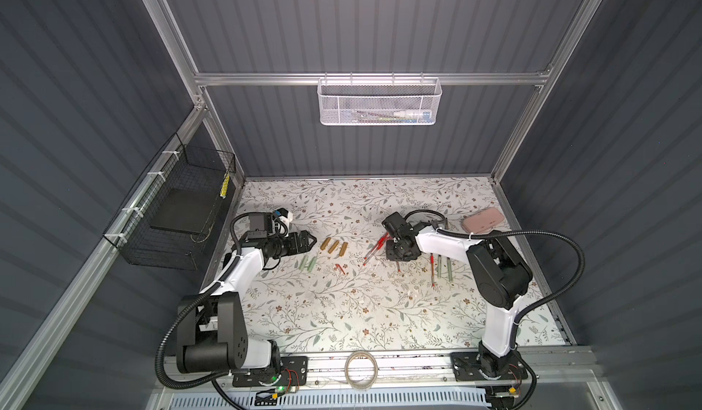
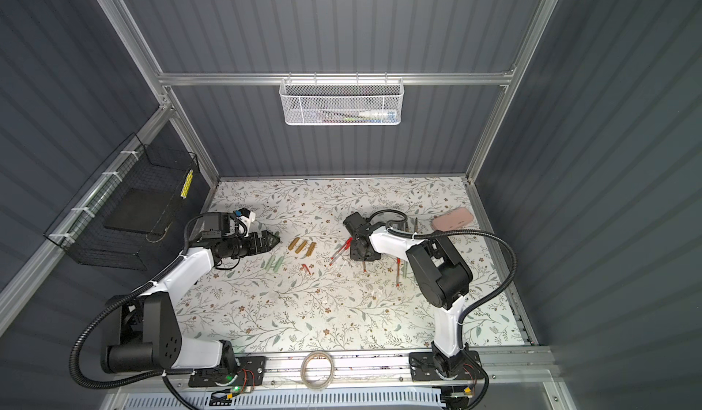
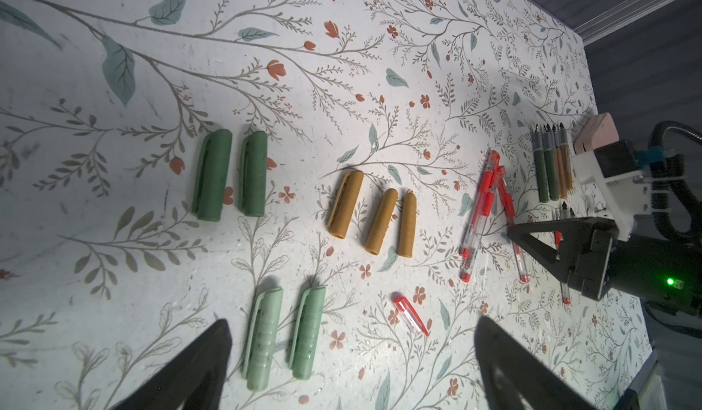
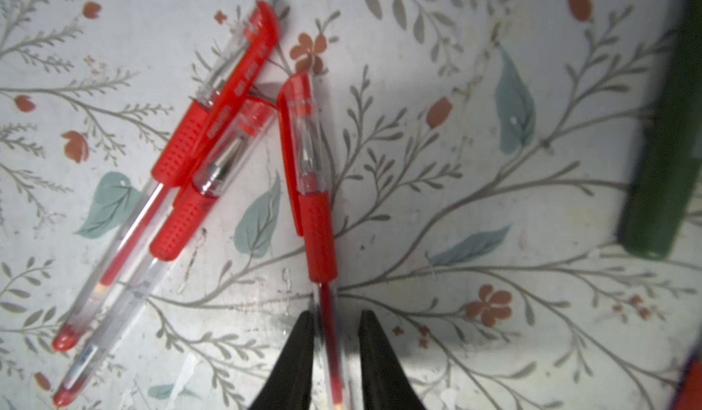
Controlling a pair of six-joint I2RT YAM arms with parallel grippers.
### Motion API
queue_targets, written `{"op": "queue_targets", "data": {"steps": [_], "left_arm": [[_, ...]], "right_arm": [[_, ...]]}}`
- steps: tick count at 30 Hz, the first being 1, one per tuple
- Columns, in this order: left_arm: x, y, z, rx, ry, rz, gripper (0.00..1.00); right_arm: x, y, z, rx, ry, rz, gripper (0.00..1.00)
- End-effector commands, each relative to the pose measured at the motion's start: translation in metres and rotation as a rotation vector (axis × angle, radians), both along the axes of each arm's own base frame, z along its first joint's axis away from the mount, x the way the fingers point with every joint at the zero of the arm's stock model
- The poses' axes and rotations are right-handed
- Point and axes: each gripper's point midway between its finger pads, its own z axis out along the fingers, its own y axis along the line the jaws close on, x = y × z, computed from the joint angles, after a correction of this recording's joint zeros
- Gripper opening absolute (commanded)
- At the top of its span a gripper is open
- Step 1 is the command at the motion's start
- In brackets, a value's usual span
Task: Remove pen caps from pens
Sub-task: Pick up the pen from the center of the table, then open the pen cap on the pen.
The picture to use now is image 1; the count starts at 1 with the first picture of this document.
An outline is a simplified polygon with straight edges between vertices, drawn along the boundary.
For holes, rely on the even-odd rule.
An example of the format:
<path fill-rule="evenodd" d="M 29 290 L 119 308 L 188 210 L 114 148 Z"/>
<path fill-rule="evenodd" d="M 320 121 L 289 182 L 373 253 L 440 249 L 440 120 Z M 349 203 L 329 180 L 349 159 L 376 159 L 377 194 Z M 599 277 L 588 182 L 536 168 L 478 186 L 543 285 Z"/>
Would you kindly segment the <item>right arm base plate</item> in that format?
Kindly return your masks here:
<path fill-rule="evenodd" d="M 517 380 L 530 377 L 517 351 L 497 357 L 490 351 L 454 352 L 450 354 L 455 380 L 458 382 Z"/>

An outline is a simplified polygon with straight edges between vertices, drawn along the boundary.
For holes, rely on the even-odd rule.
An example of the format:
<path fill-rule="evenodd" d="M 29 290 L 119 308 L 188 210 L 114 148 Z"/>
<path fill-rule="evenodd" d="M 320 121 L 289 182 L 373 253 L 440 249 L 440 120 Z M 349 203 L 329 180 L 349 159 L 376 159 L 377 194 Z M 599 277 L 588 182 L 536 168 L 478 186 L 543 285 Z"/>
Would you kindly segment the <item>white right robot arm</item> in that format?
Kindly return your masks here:
<path fill-rule="evenodd" d="M 441 229 L 437 222 L 413 225 L 398 212 L 386 217 L 382 225 L 390 236 L 390 260 L 411 261 L 427 253 L 469 265 L 487 304 L 481 349 L 495 358 L 515 349 L 517 315 L 526 309 L 521 299 L 533 280 L 531 268 L 508 239 L 519 232 L 456 233 Z"/>

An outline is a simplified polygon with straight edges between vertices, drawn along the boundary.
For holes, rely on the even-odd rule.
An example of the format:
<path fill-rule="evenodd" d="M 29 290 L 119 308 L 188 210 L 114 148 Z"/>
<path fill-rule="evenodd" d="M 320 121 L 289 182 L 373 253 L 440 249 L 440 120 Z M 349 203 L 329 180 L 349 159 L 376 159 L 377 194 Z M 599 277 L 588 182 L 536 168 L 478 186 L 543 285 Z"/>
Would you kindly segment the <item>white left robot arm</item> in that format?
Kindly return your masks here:
<path fill-rule="evenodd" d="M 247 330 L 242 298 L 253 280 L 272 271 L 269 260 L 305 254 L 315 236 L 290 228 L 293 215 L 284 208 L 248 212 L 230 224 L 233 245 L 222 269 L 202 293 L 210 295 L 177 325 L 175 357 L 181 373 L 266 369 L 280 357 L 272 340 L 258 340 Z"/>

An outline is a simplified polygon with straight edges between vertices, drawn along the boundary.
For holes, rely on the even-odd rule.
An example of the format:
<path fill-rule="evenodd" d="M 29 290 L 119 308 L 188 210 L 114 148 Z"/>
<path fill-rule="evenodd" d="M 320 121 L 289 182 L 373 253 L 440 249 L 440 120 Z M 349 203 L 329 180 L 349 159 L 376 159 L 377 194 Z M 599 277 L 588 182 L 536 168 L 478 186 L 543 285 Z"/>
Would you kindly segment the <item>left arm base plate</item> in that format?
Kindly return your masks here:
<path fill-rule="evenodd" d="M 266 368 L 251 369 L 233 374 L 233 387 L 305 386 L 309 358 L 307 356 L 283 356 Z"/>

